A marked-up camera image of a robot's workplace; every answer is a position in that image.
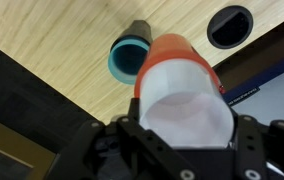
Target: wooden table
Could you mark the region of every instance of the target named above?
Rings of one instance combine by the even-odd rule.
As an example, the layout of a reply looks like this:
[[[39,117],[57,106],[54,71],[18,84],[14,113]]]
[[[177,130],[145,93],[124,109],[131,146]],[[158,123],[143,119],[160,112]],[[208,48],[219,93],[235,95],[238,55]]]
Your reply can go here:
[[[213,47],[210,18],[229,5],[254,17],[236,48]],[[185,36],[213,66],[284,21],[284,0],[0,0],[0,49],[99,120],[126,113],[133,86],[109,73],[111,44],[133,20],[146,20],[153,38]]]

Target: screw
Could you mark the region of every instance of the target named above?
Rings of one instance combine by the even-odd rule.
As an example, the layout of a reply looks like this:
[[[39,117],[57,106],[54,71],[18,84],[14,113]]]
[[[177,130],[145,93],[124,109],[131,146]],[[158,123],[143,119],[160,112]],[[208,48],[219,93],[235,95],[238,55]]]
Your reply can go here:
[[[284,122],[278,122],[278,125],[284,127]]]
[[[94,123],[91,124],[91,126],[92,126],[92,127],[99,127],[100,125],[99,125],[99,123],[94,122]]]
[[[261,175],[258,172],[256,172],[255,170],[252,170],[252,169],[246,170],[245,176],[249,180],[261,180]]]
[[[252,120],[252,118],[251,117],[249,117],[249,116],[244,116],[244,118],[243,118],[244,120],[247,120],[247,121],[251,121]]]
[[[129,118],[122,118],[122,122],[129,122]]]
[[[181,171],[180,176],[182,180],[194,180],[195,176],[194,173],[188,169],[184,169]]]

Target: wood grain surface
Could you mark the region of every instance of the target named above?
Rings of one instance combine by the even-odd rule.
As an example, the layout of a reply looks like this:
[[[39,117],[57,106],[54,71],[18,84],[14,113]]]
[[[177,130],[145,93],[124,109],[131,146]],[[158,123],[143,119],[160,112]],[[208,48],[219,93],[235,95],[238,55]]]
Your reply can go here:
[[[210,18],[229,5],[249,9],[254,26],[236,48],[213,47]],[[284,21],[284,0],[0,0],[0,49],[99,120],[126,113],[133,86],[109,73],[114,40],[133,20],[153,38],[185,36],[213,66]]]

